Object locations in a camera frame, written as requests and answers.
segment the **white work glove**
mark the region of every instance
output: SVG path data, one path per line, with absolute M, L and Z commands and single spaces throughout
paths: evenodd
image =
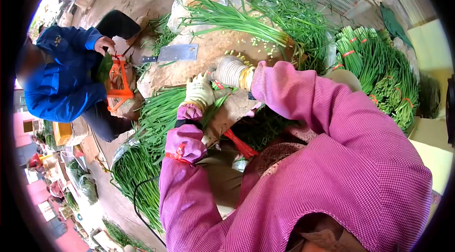
M 251 90 L 256 67 L 246 66 L 240 58 L 233 55 L 219 56 L 213 62 L 214 64 L 209 65 L 210 78 L 231 87 Z
M 212 105 L 216 100 L 231 93 L 230 88 L 213 90 L 212 85 L 208 81 L 208 75 L 200 73 L 195 78 L 187 80 L 187 96 L 185 101 L 181 102 L 179 107 L 185 104 L 194 104 L 201 111 Z

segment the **stool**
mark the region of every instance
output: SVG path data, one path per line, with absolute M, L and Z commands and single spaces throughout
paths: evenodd
M 113 72 L 112 78 L 116 78 L 120 72 L 122 71 L 122 82 L 124 89 L 109 89 L 107 92 L 107 97 L 108 98 L 121 98 L 120 102 L 118 102 L 115 106 L 111 106 L 109 104 L 109 99 L 107 100 L 108 107 L 107 109 L 111 113 L 116 113 L 118 107 L 120 107 L 121 104 L 123 104 L 126 100 L 132 99 L 134 97 L 134 93 L 130 90 L 128 86 L 128 81 L 127 81 L 127 75 L 125 74 L 125 58 L 121 55 L 112 55 L 112 68 L 111 71 L 109 72 L 109 85 L 112 84 L 112 79 L 111 79 L 111 73 Z

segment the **cleaver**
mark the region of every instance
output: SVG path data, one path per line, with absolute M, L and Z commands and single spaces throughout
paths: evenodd
M 158 56 L 141 56 L 141 64 L 160 61 L 196 60 L 198 44 L 174 44 L 160 49 Z

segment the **yellow crate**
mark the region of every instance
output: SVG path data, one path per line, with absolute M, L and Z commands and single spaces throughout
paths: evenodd
M 57 123 L 52 122 L 54 126 L 55 145 L 65 145 L 71 138 L 71 123 Z

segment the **blue work jacket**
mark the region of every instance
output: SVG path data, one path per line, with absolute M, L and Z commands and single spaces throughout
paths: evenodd
M 42 119 L 69 123 L 89 107 L 106 99 L 104 84 L 94 82 L 89 70 L 100 62 L 93 50 L 102 37 L 94 27 L 84 30 L 53 25 L 38 38 L 38 48 L 51 55 L 54 62 L 36 71 L 35 86 L 25 90 L 28 111 Z

